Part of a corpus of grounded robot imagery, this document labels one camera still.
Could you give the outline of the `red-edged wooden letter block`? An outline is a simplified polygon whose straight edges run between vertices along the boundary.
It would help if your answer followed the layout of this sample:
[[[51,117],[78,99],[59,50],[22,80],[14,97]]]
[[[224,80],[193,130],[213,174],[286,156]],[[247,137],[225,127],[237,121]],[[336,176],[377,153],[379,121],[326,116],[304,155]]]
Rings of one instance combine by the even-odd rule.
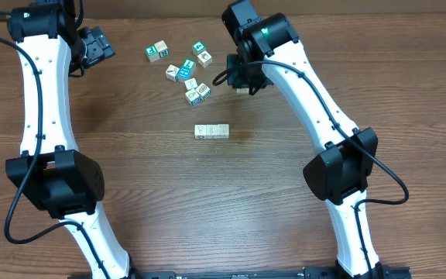
[[[217,139],[219,137],[218,125],[206,125],[206,138]]]

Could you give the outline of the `yellow-edged wooden block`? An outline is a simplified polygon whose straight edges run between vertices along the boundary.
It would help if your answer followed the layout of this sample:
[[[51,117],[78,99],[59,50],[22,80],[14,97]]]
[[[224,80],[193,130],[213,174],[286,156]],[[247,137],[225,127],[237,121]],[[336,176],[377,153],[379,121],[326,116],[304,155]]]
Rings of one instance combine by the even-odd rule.
[[[219,139],[229,138],[229,124],[218,124],[218,134]]]

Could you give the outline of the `green B wooden block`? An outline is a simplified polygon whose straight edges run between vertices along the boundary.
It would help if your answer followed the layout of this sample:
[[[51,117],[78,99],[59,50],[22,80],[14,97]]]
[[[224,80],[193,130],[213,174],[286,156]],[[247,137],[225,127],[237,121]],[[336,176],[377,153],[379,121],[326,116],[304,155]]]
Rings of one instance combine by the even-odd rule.
[[[249,89],[248,88],[236,88],[236,93],[237,94],[248,94]]]

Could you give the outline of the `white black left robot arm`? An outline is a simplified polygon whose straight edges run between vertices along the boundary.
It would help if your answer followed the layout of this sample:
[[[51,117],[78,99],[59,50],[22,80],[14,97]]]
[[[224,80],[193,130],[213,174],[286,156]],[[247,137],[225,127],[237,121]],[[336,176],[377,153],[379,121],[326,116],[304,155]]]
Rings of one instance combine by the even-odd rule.
[[[71,125],[69,78],[115,54],[101,28],[83,27],[82,19],[72,1],[12,10],[7,26],[22,66],[25,128],[20,155],[5,162],[5,172],[18,196],[70,232],[92,278],[134,278],[102,204],[101,167],[80,153]]]

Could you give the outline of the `wooden A airplane block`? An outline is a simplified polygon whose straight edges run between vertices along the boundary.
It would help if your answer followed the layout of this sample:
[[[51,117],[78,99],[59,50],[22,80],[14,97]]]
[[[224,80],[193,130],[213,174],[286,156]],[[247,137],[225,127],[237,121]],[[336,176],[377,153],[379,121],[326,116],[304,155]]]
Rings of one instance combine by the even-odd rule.
[[[207,126],[206,125],[195,125],[194,126],[194,138],[195,139],[205,139],[207,137]]]

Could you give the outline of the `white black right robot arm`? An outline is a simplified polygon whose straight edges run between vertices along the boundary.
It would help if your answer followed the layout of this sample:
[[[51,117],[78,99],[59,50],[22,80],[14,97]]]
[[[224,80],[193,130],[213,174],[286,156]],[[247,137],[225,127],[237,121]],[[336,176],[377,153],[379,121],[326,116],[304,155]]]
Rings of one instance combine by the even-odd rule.
[[[360,130],[337,106],[314,72],[304,45],[288,18],[277,13],[258,16],[249,1],[230,4],[221,20],[237,52],[227,56],[227,68],[213,81],[227,82],[254,95],[275,85],[304,126],[314,159],[303,169],[313,194],[326,203],[338,244],[340,278],[374,278],[379,258],[370,235],[365,206],[367,177],[372,171],[377,137]]]

